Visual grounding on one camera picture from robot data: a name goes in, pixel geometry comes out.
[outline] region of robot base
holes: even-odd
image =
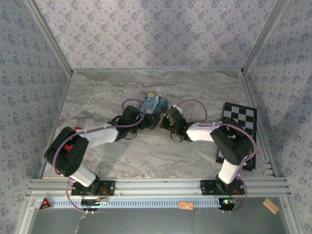
[[[97,181],[97,189],[91,192],[91,189],[84,187],[80,183],[74,183],[72,188],[72,196],[103,196],[105,195],[104,189],[107,191],[108,196],[113,196],[115,191],[114,180],[99,180]]]
[[[238,195],[236,190],[239,192],[239,195],[245,194],[243,183],[239,179],[236,179],[231,184],[229,184],[225,192],[222,192],[217,188],[215,179],[201,180],[200,188],[202,195]]]

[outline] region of patterned wallpaper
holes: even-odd
[[[71,68],[242,67],[276,0],[35,0]]]
[[[247,78],[273,156],[312,233],[312,1],[293,0]]]
[[[67,77],[22,0],[0,2],[0,233],[13,233]]]

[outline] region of checkerboard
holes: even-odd
[[[224,121],[226,118],[234,119],[256,141],[257,109],[226,102],[223,107],[221,121]],[[248,160],[243,169],[248,171],[255,169],[255,157],[256,156]],[[224,157],[222,153],[219,150],[217,150],[215,161],[223,163],[223,160]]]

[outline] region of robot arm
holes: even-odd
[[[231,118],[223,123],[241,127]],[[240,131],[230,129],[222,124],[201,125],[199,123],[188,123],[177,108],[171,108],[165,113],[161,127],[170,130],[186,141],[212,141],[222,155],[224,162],[216,176],[216,184],[219,190],[226,191],[235,180],[241,163],[254,149],[252,142]]]
[[[121,116],[115,117],[104,125],[101,130],[84,131],[74,130],[70,127],[64,128],[46,151],[44,158],[53,165],[53,159],[59,146],[73,134],[77,134],[69,140],[60,150],[56,160],[56,170],[63,176],[70,177],[88,188],[90,194],[97,190],[99,177],[85,167],[81,162],[85,151],[104,144],[118,141],[125,138],[129,133],[136,133],[138,130],[149,127],[152,122],[149,118],[143,119],[140,124],[133,127],[120,127],[137,122],[141,118],[141,112],[134,106],[127,106]]]

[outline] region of small wooden block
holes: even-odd
[[[265,205],[265,207],[268,208],[273,214],[276,214],[279,211],[279,208],[268,198],[266,198],[262,204]]]
[[[193,203],[190,201],[180,201],[179,202],[179,209],[192,210],[193,209]]]

